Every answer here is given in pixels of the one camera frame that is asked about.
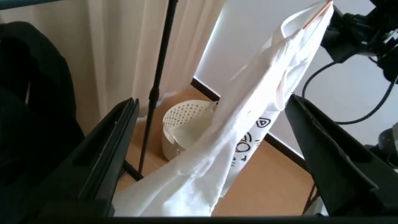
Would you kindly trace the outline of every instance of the black fabric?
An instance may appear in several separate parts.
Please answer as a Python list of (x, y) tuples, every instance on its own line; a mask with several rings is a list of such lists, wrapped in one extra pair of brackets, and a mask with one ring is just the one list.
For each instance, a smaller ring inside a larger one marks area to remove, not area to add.
[(30, 189), (82, 142), (75, 116), (72, 78), (58, 50), (26, 22), (1, 24), (0, 203), (10, 206), (0, 209), (1, 223), (20, 222)]

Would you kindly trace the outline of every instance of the white basket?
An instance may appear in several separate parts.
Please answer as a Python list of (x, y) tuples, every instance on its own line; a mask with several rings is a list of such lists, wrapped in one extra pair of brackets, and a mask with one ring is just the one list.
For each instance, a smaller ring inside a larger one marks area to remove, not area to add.
[(188, 100), (170, 108), (163, 117), (162, 150), (168, 160), (192, 147), (210, 126), (217, 102)]

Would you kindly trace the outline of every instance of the white cloth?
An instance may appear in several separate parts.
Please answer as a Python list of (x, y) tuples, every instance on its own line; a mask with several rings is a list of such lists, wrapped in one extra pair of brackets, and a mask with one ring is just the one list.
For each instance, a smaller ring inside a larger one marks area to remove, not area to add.
[[(311, 28), (304, 31), (302, 27), (325, 3), (314, 4), (282, 23), (272, 39), (231, 79), (211, 126), (192, 148), (115, 194), (116, 216), (211, 215), (221, 191), (229, 188), (256, 148), (254, 145), (238, 153), (235, 149), (243, 147), (238, 143), (245, 134), (249, 142), (249, 130), (251, 144), (264, 137), (311, 62), (332, 7)], [(264, 128), (253, 131), (257, 123)], [(246, 161), (238, 157), (241, 155), (247, 156)], [(234, 157), (240, 163), (230, 169)]]

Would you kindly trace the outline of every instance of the wooden floor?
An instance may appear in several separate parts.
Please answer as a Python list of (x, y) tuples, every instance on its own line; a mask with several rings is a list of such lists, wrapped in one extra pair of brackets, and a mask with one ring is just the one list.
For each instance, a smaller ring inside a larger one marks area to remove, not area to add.
[[(162, 118), (169, 108), (185, 100), (208, 100), (194, 87), (167, 98), (155, 111), (143, 175), (149, 175), (167, 163), (162, 153)], [(138, 167), (145, 122), (138, 121), (126, 160)], [(116, 190), (134, 184), (125, 175)], [(265, 141), (224, 198), (213, 216), (280, 216), (301, 215), (313, 184), (311, 176)]]

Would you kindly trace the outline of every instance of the curtain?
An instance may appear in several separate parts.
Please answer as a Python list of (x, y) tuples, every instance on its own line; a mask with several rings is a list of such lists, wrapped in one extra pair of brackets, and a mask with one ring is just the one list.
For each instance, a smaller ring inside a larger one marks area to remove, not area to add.
[[(187, 86), (224, 0), (179, 0), (160, 84), (160, 99)], [(114, 105), (148, 105), (168, 1), (62, 0), (0, 11), (1, 22), (26, 21), (66, 58), (77, 119), (88, 134)]]

